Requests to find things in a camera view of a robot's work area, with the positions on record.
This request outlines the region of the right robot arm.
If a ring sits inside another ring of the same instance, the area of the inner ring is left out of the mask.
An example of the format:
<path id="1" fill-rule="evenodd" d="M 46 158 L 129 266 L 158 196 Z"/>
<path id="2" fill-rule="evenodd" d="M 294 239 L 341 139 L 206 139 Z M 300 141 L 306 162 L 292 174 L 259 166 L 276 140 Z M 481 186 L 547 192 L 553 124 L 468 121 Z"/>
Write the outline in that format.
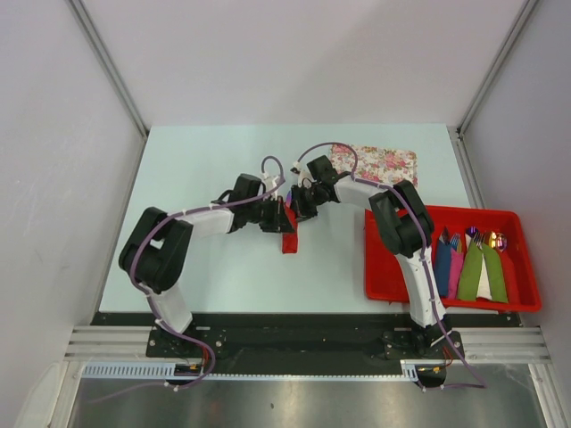
<path id="1" fill-rule="evenodd" d="M 409 296 L 410 318 L 414 323 L 412 349 L 422 358 L 442 350 L 444 356 L 463 359 L 459 339 L 453 331 L 438 295 L 432 266 L 434 221 L 414 185 L 403 180 L 389 186 L 353 172 L 337 172 L 328 157 L 308 164 L 310 178 L 299 177 L 291 188 L 291 209 L 304 221 L 318 214 L 318 206 L 335 202 L 369 209 L 385 248 L 401 268 Z"/>

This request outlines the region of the red paper napkin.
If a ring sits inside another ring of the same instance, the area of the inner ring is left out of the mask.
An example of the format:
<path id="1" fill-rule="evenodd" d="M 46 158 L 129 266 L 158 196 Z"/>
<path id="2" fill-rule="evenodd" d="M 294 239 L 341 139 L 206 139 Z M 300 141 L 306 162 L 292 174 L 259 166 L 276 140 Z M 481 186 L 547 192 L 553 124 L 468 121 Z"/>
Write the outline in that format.
<path id="1" fill-rule="evenodd" d="M 281 250 L 283 254 L 295 254 L 298 251 L 298 243 L 299 243 L 298 234 L 297 234 L 298 224 L 294 212 L 288 206 L 285 206 L 285 214 L 290 220 L 290 223 L 293 226 L 294 231 L 292 233 L 282 234 Z"/>

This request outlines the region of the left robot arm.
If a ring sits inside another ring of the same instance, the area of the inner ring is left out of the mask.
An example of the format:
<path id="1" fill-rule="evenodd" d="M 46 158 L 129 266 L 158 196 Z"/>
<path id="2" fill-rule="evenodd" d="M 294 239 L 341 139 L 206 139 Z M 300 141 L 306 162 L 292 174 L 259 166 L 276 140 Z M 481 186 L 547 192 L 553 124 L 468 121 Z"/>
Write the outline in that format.
<path id="1" fill-rule="evenodd" d="M 174 214 L 147 208 L 119 256 L 119 267 L 141 291 L 155 316 L 168 332 L 166 345 L 176 355 L 187 356 L 197 345 L 188 329 L 193 320 L 178 280 L 192 239 L 234 233 L 248 224 L 265 233 L 292 233 L 284 200 L 277 194 L 283 176 L 240 175 L 232 189 L 206 207 Z"/>

